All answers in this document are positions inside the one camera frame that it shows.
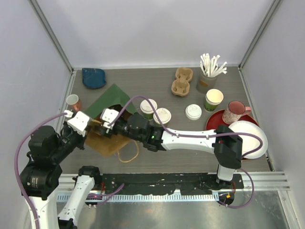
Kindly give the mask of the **white cup lid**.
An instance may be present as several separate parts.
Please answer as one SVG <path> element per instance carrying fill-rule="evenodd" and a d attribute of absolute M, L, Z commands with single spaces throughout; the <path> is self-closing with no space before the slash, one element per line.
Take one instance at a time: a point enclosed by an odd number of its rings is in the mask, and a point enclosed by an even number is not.
<path fill-rule="evenodd" d="M 166 108 L 158 108 L 156 110 L 156 113 L 157 113 L 158 116 L 156 116 L 156 114 L 154 114 L 153 115 L 153 120 L 154 119 L 158 120 L 157 117 L 159 117 L 161 122 L 166 121 L 166 120 L 169 120 L 169 121 L 171 120 L 171 117 L 172 117 L 171 112 Z"/>
<path fill-rule="evenodd" d="M 153 110 L 157 110 L 157 103 L 153 99 L 144 99 L 140 103 L 140 110 L 146 115 L 153 114 Z"/>

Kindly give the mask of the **green paper bag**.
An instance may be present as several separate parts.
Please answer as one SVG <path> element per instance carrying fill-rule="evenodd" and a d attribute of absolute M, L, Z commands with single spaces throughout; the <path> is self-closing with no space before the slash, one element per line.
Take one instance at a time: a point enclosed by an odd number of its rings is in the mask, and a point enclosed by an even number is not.
<path fill-rule="evenodd" d="M 110 138 L 102 136 L 99 128 L 102 127 L 100 115 L 105 108 L 113 108 L 121 111 L 122 107 L 130 100 L 130 97 L 116 84 L 112 84 L 97 99 L 84 110 L 84 113 L 92 118 L 90 131 L 85 144 L 102 156 L 111 156 L 119 153 L 119 150 L 132 140 L 121 134 L 112 135 Z"/>

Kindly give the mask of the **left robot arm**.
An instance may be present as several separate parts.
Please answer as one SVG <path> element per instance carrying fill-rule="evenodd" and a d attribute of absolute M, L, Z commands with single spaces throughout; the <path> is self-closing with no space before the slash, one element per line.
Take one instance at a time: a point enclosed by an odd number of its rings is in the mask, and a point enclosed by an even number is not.
<path fill-rule="evenodd" d="M 33 228 L 39 223 L 41 229 L 75 229 L 81 209 L 91 190 L 97 190 L 102 183 L 98 167 L 82 166 L 73 192 L 64 209 L 57 213 L 60 163 L 75 149 L 84 149 L 85 137 L 68 125 L 58 134 L 51 126 L 42 126 L 34 131 L 28 143 L 29 159 L 21 172 L 21 183 L 33 203 L 29 208 Z"/>

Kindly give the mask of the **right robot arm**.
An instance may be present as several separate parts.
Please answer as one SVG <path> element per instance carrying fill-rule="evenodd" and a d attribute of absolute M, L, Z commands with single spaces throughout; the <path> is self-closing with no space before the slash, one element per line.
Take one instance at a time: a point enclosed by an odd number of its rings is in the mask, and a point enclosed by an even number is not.
<path fill-rule="evenodd" d="M 186 149 L 215 155 L 218 161 L 216 185 L 227 188 L 233 181 L 234 171 L 241 167 L 243 140 L 224 125 L 216 130 L 181 131 L 154 126 L 142 115 L 135 113 L 127 120 L 115 110 L 105 109 L 100 115 L 102 136 L 122 135 L 137 142 L 149 151 Z"/>

